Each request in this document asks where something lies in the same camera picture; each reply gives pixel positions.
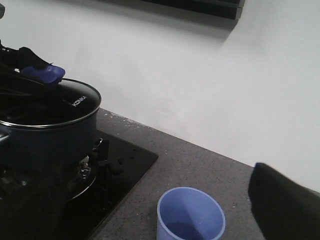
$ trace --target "plastic cup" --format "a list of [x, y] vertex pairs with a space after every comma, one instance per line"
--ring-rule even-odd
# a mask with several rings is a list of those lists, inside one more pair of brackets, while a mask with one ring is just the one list
[[166, 191], [157, 205], [157, 240], [218, 240], [226, 218], [208, 194], [191, 187]]

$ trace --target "pot lid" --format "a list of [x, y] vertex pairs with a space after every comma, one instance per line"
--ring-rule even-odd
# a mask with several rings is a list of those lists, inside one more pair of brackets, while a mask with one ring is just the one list
[[0, 94], [0, 124], [24, 129], [62, 127], [94, 114], [100, 103], [95, 88], [63, 78], [44, 96]]

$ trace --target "gray speckled countertop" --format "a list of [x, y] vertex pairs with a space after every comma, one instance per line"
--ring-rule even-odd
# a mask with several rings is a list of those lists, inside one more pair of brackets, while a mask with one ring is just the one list
[[252, 167], [103, 109], [97, 129], [159, 158], [92, 240], [155, 240], [158, 200], [179, 186], [202, 190], [221, 205], [226, 218], [221, 240], [264, 240], [247, 193]]

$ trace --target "white wall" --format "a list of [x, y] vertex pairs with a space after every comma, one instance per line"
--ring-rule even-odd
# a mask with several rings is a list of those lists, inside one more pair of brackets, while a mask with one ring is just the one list
[[320, 1], [246, 0], [234, 21], [139, 0], [0, 0], [30, 47], [102, 108], [320, 192]]

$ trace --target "pot handle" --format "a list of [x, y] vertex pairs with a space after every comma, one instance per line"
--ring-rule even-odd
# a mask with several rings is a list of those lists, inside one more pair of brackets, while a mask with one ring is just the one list
[[5, 143], [9, 138], [8, 133], [0, 132], [0, 146], [1, 144]]

